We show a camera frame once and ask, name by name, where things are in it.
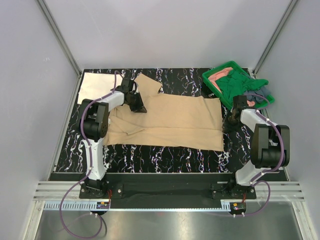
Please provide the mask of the beige t-shirt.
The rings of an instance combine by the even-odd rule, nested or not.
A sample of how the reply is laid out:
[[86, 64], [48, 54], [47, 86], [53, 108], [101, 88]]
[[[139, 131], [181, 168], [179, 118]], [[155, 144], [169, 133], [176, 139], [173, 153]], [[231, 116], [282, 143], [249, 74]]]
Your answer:
[[103, 140], [110, 145], [186, 147], [223, 151], [222, 109], [217, 98], [160, 93], [162, 84], [140, 74], [135, 81], [146, 113], [114, 108]]

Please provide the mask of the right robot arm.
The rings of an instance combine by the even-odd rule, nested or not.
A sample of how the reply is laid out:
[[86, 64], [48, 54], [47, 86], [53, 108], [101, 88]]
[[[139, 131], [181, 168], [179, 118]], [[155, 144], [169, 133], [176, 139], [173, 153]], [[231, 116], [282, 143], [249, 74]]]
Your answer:
[[250, 161], [237, 170], [227, 185], [228, 195], [239, 198], [245, 187], [252, 187], [265, 174], [273, 173], [290, 162], [290, 128], [276, 124], [247, 103], [245, 95], [233, 98], [233, 107], [222, 124], [222, 131], [237, 131], [242, 125], [253, 131]]

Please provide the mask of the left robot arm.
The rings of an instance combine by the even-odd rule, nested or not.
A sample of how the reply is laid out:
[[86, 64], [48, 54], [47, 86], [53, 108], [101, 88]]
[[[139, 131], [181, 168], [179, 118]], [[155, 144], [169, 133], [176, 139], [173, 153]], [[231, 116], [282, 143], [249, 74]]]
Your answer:
[[80, 105], [78, 129], [85, 146], [86, 178], [95, 181], [90, 192], [97, 198], [103, 198], [108, 193], [107, 184], [101, 180], [106, 174], [103, 164], [103, 138], [108, 132], [109, 114], [111, 110], [122, 105], [129, 106], [133, 113], [147, 112], [136, 81], [124, 78], [120, 85], [113, 83], [106, 95], [85, 98]]

